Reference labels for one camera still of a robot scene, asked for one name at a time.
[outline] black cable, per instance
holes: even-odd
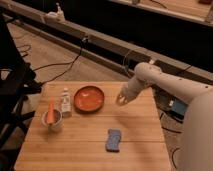
[[[13,37],[13,39],[22,39],[22,38],[24,38],[26,35],[28,35],[28,33],[24,33],[23,35],[18,36],[18,37]]]
[[[162,4],[162,3],[160,3],[160,2],[158,2],[158,1],[156,1],[156,0],[150,0],[151,2],[154,2],[154,3],[156,3],[156,4],[159,4],[160,6],[162,6],[163,8],[165,8],[165,9],[167,9],[167,7],[164,5],[164,4]]]
[[[164,114],[165,114],[165,113],[162,113],[162,114],[161,114],[160,120],[163,118]],[[164,129],[164,130],[166,130],[166,131],[169,131],[169,132],[171,132],[171,133],[176,133],[176,134],[181,134],[181,133],[182,133],[182,132],[180,132],[180,131],[172,130],[172,129],[169,129],[169,128],[166,128],[166,127],[163,127],[163,126],[162,126],[162,129]]]
[[[191,67],[192,67],[192,65],[190,65],[190,66],[186,67],[185,69],[177,72],[175,75],[179,76],[179,75],[183,74],[184,72],[188,71]]]
[[[68,64],[70,65],[69,68],[68,68],[67,70],[65,70],[65,71],[62,72],[61,74],[59,74],[59,75],[53,77],[52,79],[50,79],[50,80],[48,80],[48,81],[42,82],[41,84],[43,85],[43,84],[45,84],[45,83],[47,83],[47,82],[54,81],[55,79],[61,77],[62,75],[64,75],[64,74],[67,73],[68,71],[70,71],[70,70],[72,69],[73,65],[75,64],[75,62],[76,62],[76,61],[78,60],[78,58],[81,56],[82,50],[83,50],[83,44],[81,44],[80,51],[79,51],[78,55],[75,57],[75,59],[74,59],[73,61],[68,62],[68,63],[66,64],[66,65],[68,65]],[[45,67],[49,67],[49,66],[53,66],[53,65],[62,65],[62,64],[65,65],[65,63],[57,63],[57,64],[49,64],[49,65],[42,66],[42,67],[39,67],[39,68],[42,69],[42,68],[45,68]]]
[[[17,46],[17,49],[20,49],[20,48],[23,48],[23,47],[26,47],[26,49],[25,50],[19,50],[20,53],[25,53],[25,52],[28,52],[29,50],[31,50],[31,45],[29,45],[29,44]]]
[[[164,111],[164,113],[170,117],[171,119],[175,120],[176,122],[180,123],[180,124],[183,124],[183,120],[180,120],[178,118],[176,118],[175,116],[171,115],[170,113],[168,113],[167,111]]]
[[[174,161],[174,155],[178,150],[180,150],[179,147],[174,149],[174,151],[172,152],[172,164],[174,165],[175,169],[177,169],[177,165],[175,164],[175,161]]]
[[[169,131],[169,132],[171,132],[171,133],[176,133],[176,134],[181,134],[182,132],[180,132],[180,131],[175,131],[175,130],[172,130],[172,129],[169,129],[169,128],[166,128],[166,127],[163,127],[162,126],[162,129],[164,129],[164,130],[166,130],[166,131]]]
[[[161,115],[160,115],[160,120],[162,119],[163,115],[164,115],[164,113],[162,112]]]

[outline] floor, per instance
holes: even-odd
[[[20,51],[27,50],[27,46],[22,47],[23,45],[30,45],[31,49],[27,52],[28,56],[24,59],[31,63],[31,67],[33,69],[47,65],[49,63],[60,63],[60,62],[69,62],[72,61],[77,54],[64,49],[52,42],[49,42],[39,35],[35,35],[33,33],[28,32],[27,30],[22,29],[13,24],[9,24],[9,29],[11,35],[13,36],[16,46]],[[52,79],[56,75],[60,74],[64,70],[66,70],[66,66],[55,66],[48,67],[42,70],[37,71],[37,80],[38,81],[47,81]],[[72,80],[72,81],[127,81],[128,77],[121,75],[110,68],[106,68],[100,64],[97,64],[91,60],[88,60],[84,57],[80,57],[72,70],[58,78],[57,80]],[[25,103],[23,113],[26,111],[36,109],[38,104],[40,95],[33,95],[30,99]],[[164,101],[162,98],[156,98],[157,103],[161,103]],[[168,117],[167,115],[163,115],[161,118],[162,126],[181,131],[182,125]],[[172,162],[172,152],[174,149],[179,147],[180,142],[180,134],[168,132],[164,130],[164,135],[166,139],[166,145],[168,147],[168,153],[171,159],[172,170],[175,171]],[[20,147],[22,141],[24,139],[24,135],[17,129],[16,132],[11,137],[10,141],[5,145],[4,149],[12,149]],[[177,151],[174,154],[174,162],[177,165],[178,158]]]

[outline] black chair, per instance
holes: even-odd
[[[6,78],[0,75],[0,148],[3,147],[15,128],[24,133],[24,121],[34,116],[34,112],[21,114],[23,102],[28,94],[41,92],[41,84],[34,79],[35,72],[30,69],[17,50],[10,35],[2,11],[0,11],[0,71],[7,70]]]

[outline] cable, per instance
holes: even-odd
[[[180,123],[180,124],[183,124],[183,120],[180,120],[178,118],[176,118],[175,116],[171,115],[170,113],[168,113],[167,111],[164,111],[164,113],[170,117],[171,119],[175,120],[176,122]]]
[[[128,69],[126,68],[126,59],[127,57],[132,53],[132,51],[135,51],[135,50],[138,50],[138,49],[141,49],[142,47],[139,47],[139,48],[135,48],[135,49],[129,49],[128,52],[124,55],[124,58],[123,58],[123,63],[122,63],[122,66],[123,66],[123,69],[126,73],[126,75],[129,77],[129,78],[132,78],[131,74],[129,73],[128,69],[129,69],[129,64],[128,64]]]
[[[27,48],[25,50],[19,50],[20,53],[28,52],[29,50],[31,50],[31,45],[29,45],[29,44],[18,46],[17,49],[20,49],[23,47],[27,47]]]
[[[76,62],[76,61],[78,60],[78,58],[81,56],[82,50],[83,50],[83,44],[81,44],[81,48],[80,48],[80,51],[79,51],[78,55],[77,55],[77,56],[75,57],[75,59],[74,59],[73,61],[71,61],[71,62],[68,62],[68,63],[55,63],[55,64],[49,64],[49,65],[45,65],[45,66],[42,66],[42,67],[37,68],[36,70],[39,70],[39,69],[42,69],[42,68],[46,68],[46,67],[50,67],[50,66],[54,66],[54,65],[70,65],[70,66],[68,67],[68,69],[66,69],[66,70],[65,70],[64,72],[62,72],[61,74],[59,74],[59,75],[53,77],[52,79],[50,79],[50,80],[48,80],[48,81],[44,81],[44,82],[42,82],[41,84],[43,85],[43,84],[45,84],[45,83],[47,83],[47,82],[54,81],[55,79],[61,77],[62,75],[64,75],[64,74],[67,73],[68,71],[70,71],[70,70],[72,69],[73,65],[75,64],[75,62]]]
[[[172,130],[172,129],[169,129],[169,128],[166,128],[166,127],[163,127],[162,126],[162,129],[164,129],[164,130],[166,130],[166,131],[169,131],[169,132],[171,132],[171,133],[176,133],[176,134],[181,134],[182,132],[180,132],[180,131],[175,131],[175,130]]]
[[[163,118],[164,114],[165,114],[165,113],[161,113],[160,120]],[[182,133],[182,132],[180,132],[180,131],[172,130],[172,129],[169,129],[169,128],[166,128],[166,127],[163,127],[163,126],[162,126],[162,129],[164,129],[164,130],[166,130],[166,131],[169,131],[169,132],[171,132],[171,133],[176,133],[176,134],[181,134],[181,133]]]
[[[129,50],[129,51],[126,53],[126,55],[124,55],[123,64],[122,64],[122,65],[123,65],[123,69],[124,69],[126,75],[127,75],[129,78],[132,78],[132,76],[130,75],[130,73],[129,73],[129,71],[128,71],[129,66],[128,66],[128,69],[127,69],[125,63],[126,63],[127,56],[128,56],[132,51],[133,51],[133,50]]]
[[[162,4],[162,3],[160,3],[160,2],[158,2],[158,1],[156,1],[156,0],[150,0],[151,2],[154,2],[154,3],[156,3],[156,4],[159,4],[160,6],[162,6],[163,8],[165,8],[165,9],[168,9],[164,4]]]
[[[186,67],[185,69],[177,72],[175,75],[179,76],[179,75],[183,74],[184,72],[188,71],[191,67],[192,67],[192,65],[190,65],[190,66]]]
[[[22,39],[22,38],[24,38],[26,35],[28,35],[28,33],[24,33],[23,35],[18,36],[18,37],[13,37],[13,39]]]
[[[163,115],[164,115],[164,113],[161,113],[161,115],[160,115],[160,120],[162,119]]]
[[[180,150],[179,147],[174,149],[174,151],[172,152],[172,164],[174,165],[175,169],[177,169],[177,165],[175,164],[175,161],[174,161],[174,155],[178,150]]]

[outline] white mug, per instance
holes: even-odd
[[[41,116],[41,123],[52,132],[60,132],[62,130],[62,114],[60,111],[54,109],[54,115],[56,119],[54,124],[50,125],[46,123],[47,112]]]

